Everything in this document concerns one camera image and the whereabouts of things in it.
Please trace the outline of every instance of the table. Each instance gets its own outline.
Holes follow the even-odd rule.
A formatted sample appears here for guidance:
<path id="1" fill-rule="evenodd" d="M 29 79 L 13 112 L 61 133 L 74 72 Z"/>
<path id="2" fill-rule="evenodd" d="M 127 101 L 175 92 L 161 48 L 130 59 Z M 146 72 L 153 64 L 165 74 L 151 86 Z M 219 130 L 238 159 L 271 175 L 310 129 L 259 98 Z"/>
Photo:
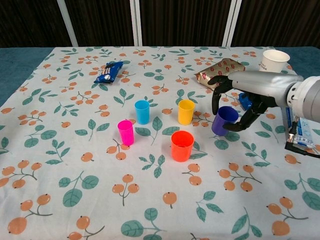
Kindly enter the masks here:
<path id="1" fill-rule="evenodd" d="M 2 238 L 316 239 L 319 161 L 284 150 L 279 108 L 215 136 L 212 91 L 194 75 L 222 58 L 257 70 L 269 48 L 56 47 L 0 109 Z M 94 84 L 110 61 L 125 63 L 117 80 Z M 241 115 L 238 94 L 220 105 Z M 135 122 L 140 99 L 147 125 Z M 177 122 L 178 99 L 196 103 L 193 124 Z M 130 147 L 117 132 L 123 119 L 135 122 Z M 196 141 L 184 163 L 170 155 L 177 129 Z"/>

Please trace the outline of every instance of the purple cup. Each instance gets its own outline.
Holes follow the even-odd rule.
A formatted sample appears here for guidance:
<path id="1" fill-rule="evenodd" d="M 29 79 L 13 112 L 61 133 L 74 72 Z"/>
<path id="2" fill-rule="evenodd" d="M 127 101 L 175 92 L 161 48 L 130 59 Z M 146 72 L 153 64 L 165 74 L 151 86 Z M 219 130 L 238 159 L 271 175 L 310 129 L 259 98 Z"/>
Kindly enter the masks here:
<path id="1" fill-rule="evenodd" d="M 224 124 L 231 123 L 234 124 L 238 120 L 239 114 L 230 106 L 222 106 L 218 109 L 213 123 L 212 123 L 212 132 L 218 136 L 225 136 L 229 132 L 227 129 L 224 129 Z"/>

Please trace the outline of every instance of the blue object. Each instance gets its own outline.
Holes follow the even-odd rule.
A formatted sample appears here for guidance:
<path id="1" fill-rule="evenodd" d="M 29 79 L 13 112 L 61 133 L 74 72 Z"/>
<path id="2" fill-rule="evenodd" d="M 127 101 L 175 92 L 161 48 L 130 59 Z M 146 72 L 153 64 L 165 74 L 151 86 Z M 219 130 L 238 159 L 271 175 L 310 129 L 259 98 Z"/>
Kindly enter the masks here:
<path id="1" fill-rule="evenodd" d="M 100 76 L 94 81 L 95 84 L 107 83 L 111 84 L 115 81 L 119 70 L 124 65 L 123 61 L 107 62 Z"/>
<path id="2" fill-rule="evenodd" d="M 249 100 L 249 98 L 243 97 L 244 93 L 239 94 L 239 102 L 244 110 L 248 110 L 252 106 L 252 102 Z"/>
<path id="3" fill-rule="evenodd" d="M 145 100 L 139 100 L 135 104 L 136 120 L 138 124 L 145 125 L 149 122 L 150 105 Z"/>
<path id="4" fill-rule="evenodd" d="M 234 124 L 238 120 L 238 117 L 238 112 L 232 107 L 222 106 L 218 109 L 218 113 L 213 120 L 211 129 L 216 135 L 225 136 L 229 131 L 224 129 L 224 124 Z"/>

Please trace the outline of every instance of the white paper cup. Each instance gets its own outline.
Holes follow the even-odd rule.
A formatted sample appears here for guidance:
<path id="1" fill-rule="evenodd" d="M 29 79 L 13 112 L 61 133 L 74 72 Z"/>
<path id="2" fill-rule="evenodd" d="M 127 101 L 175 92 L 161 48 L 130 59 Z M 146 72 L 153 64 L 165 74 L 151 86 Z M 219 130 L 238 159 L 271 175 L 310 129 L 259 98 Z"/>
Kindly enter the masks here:
<path id="1" fill-rule="evenodd" d="M 263 52 L 259 71 L 280 73 L 289 60 L 290 56 L 283 51 L 266 50 Z"/>

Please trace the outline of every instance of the robotic arm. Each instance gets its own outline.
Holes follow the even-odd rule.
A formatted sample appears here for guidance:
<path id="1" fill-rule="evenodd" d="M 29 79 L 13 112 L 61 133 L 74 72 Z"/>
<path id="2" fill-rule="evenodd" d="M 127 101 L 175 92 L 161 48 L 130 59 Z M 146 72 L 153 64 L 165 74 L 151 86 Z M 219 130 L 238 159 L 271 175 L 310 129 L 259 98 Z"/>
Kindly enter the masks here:
<path id="1" fill-rule="evenodd" d="M 306 80 L 299 75 L 281 74 L 263 71 L 235 71 L 228 76 L 218 75 L 208 81 L 209 85 L 218 84 L 212 95 L 212 113 L 217 114 L 222 93 L 231 89 L 244 92 L 252 102 L 249 108 L 236 123 L 226 123 L 223 127 L 239 132 L 263 114 L 267 108 L 290 107 L 299 117 L 320 123 L 320 77 L 309 77 Z M 295 119 L 289 131 L 286 149 L 311 155 L 293 146 L 293 137 L 299 118 Z"/>

